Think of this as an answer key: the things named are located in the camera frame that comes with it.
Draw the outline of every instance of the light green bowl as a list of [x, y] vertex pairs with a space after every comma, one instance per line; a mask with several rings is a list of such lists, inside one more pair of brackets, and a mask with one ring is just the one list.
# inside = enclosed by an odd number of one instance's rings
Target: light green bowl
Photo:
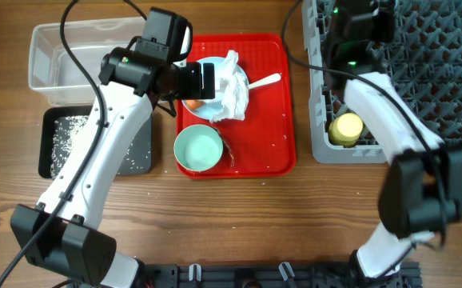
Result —
[[186, 127], [174, 142], [174, 156], [187, 170], [202, 172], [215, 166], [222, 157], [224, 145], [215, 131], [206, 125]]

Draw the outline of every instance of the blue plate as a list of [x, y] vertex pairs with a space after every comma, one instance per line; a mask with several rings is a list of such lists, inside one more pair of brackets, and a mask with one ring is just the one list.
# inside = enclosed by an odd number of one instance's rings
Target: blue plate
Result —
[[[203, 59], [199, 60], [198, 62], [201, 63], [201, 64], [205, 64], [205, 63], [214, 64], [215, 65], [215, 73], [216, 73], [217, 70], [220, 68], [221, 64], [223, 63], [223, 61], [224, 61], [223, 57], [207, 57], [207, 58], [203, 58]], [[249, 80], [247, 79], [247, 74], [245, 73], [245, 71], [241, 67], [238, 67], [238, 70], [240, 71], [240, 73], [242, 73], [245, 76], [245, 79], [246, 79], [245, 84], [248, 85]], [[224, 97], [224, 93], [217, 92], [217, 91], [215, 92], [215, 98], [222, 99], [223, 97]], [[221, 112], [222, 108], [224, 108], [220, 101], [212, 102], [212, 103], [206, 103], [203, 106], [197, 108], [195, 111], [190, 110], [186, 106], [186, 100], [183, 100], [183, 105], [193, 115], [195, 115], [195, 116], [197, 116], [199, 118], [202, 118], [202, 119], [206, 119], [206, 120], [210, 120], [212, 116], [214, 116], [215, 114]]]

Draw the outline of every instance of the yellow cup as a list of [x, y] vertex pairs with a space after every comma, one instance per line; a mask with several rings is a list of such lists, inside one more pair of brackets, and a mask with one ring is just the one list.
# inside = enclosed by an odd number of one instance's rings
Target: yellow cup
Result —
[[354, 113], [346, 113], [336, 118], [329, 127], [329, 140], [334, 145], [350, 147], [359, 139], [364, 125]]

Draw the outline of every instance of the wooden table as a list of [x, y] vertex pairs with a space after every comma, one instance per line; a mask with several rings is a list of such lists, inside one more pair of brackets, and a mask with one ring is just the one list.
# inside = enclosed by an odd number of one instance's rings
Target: wooden table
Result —
[[[68, 0], [41, 2], [0, 5], [0, 273], [19, 249], [9, 226], [16, 204], [32, 206], [51, 183], [37, 172], [42, 115], [49, 104], [27, 85], [28, 53], [32, 29], [58, 22]], [[69, 20], [137, 16], [117, 1], [88, 2], [77, 4]], [[278, 34], [292, 4], [178, 0], [139, 6], [182, 14], [197, 34]], [[293, 53], [306, 58], [301, 23], [297, 10], [288, 40]], [[308, 71], [292, 66], [291, 81], [297, 165], [288, 175], [189, 180], [177, 171], [173, 156], [175, 121], [156, 115], [161, 119], [161, 133], [154, 135], [159, 160], [149, 174], [116, 178], [100, 230], [117, 239], [121, 252], [146, 263], [346, 260], [379, 222], [376, 200], [387, 166], [316, 162], [309, 134]], [[462, 287], [462, 223], [450, 227], [445, 251], [421, 247], [412, 259], [421, 262], [427, 287]], [[6, 284], [48, 287], [62, 279], [22, 261]]]

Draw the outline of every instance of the white cloth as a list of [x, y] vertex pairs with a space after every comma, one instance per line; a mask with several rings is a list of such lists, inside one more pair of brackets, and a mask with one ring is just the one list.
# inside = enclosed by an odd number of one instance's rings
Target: white cloth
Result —
[[205, 102], [222, 103], [222, 110], [212, 116], [211, 123], [223, 119], [245, 120], [249, 103], [247, 75], [238, 69], [238, 53], [230, 50], [223, 63], [215, 71], [215, 99]]

